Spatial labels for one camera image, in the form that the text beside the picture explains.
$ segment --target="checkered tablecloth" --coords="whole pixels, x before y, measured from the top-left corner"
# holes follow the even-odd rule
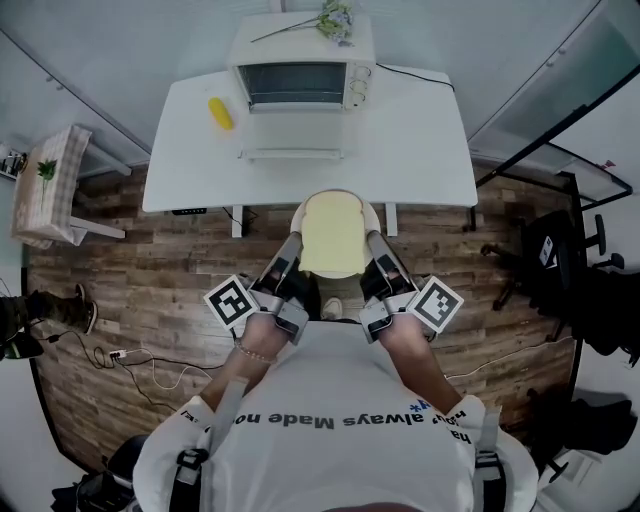
[[[13,196],[13,238],[41,249],[48,248],[53,240],[80,245],[86,230],[70,225],[71,203],[90,137],[90,131],[70,126],[31,151]],[[38,175],[38,162],[46,160],[57,162],[51,181]]]

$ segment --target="beaded bracelet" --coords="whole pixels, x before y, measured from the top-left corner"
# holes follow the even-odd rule
[[[257,352],[253,352],[252,350],[249,350],[248,348],[243,347],[242,343],[240,343],[240,340],[238,338],[233,340],[233,344],[240,352],[242,352],[245,356],[251,359],[255,359],[265,364],[273,364],[277,361],[275,357],[273,359],[267,359],[266,357],[258,354]]]

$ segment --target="floor plank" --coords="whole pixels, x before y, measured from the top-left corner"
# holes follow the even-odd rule
[[[202,302],[202,296],[227,276],[257,275],[288,234],[291,206],[255,207],[258,215],[249,235],[231,239],[231,224],[221,209],[205,215],[176,217],[141,210],[146,169],[126,178],[111,173],[81,182],[88,202],[74,214],[125,229],[124,240],[88,235],[80,247],[54,244],[29,251],[29,290],[71,295],[81,282],[99,306],[100,319],[83,337],[89,354],[100,347],[147,349],[158,357],[202,366],[221,364],[231,350],[227,333]],[[497,243],[518,251],[519,233],[510,218],[528,221],[557,208],[569,208],[567,196],[498,178],[479,190],[478,231],[465,233],[467,210],[456,207],[398,205],[399,236],[391,239],[410,272],[433,273],[452,286],[465,304],[433,347],[447,375],[470,375],[452,382],[462,392],[477,394],[489,405],[502,406],[503,427],[518,436],[531,423],[530,388],[543,392],[566,386],[574,344],[566,340],[518,354],[475,371],[483,363],[545,341],[555,325],[514,296],[501,312],[492,311],[509,273],[480,248]],[[383,205],[374,205],[384,230]],[[357,318],[363,299],[357,279],[320,280],[323,298],[344,300],[345,316]],[[38,337],[60,332],[44,322]],[[72,336],[47,344],[37,359],[44,396],[64,448],[90,467],[101,468],[133,435],[150,432],[170,409],[151,405],[137,393],[121,368],[96,370]],[[146,354],[132,354],[143,361]],[[175,390],[153,384],[149,365],[132,367],[141,389],[154,402],[179,407],[207,382],[187,372]],[[157,363],[157,378],[172,385],[182,367]]]

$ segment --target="bread slice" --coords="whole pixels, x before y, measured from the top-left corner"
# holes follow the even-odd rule
[[[301,231],[300,270],[364,273],[364,214],[357,196],[328,190],[310,197]]]

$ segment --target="forearm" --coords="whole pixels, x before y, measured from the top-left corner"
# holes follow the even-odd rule
[[[243,377],[249,381],[247,392],[257,386],[267,373],[269,365],[252,359],[237,348],[234,348],[224,366],[213,377],[212,381],[200,393],[200,397],[215,411],[222,400],[222,395],[229,382],[236,377]]]
[[[398,350],[389,351],[389,355],[403,384],[440,412],[448,414],[462,396],[447,381],[426,340],[424,343],[426,349],[420,353]]]

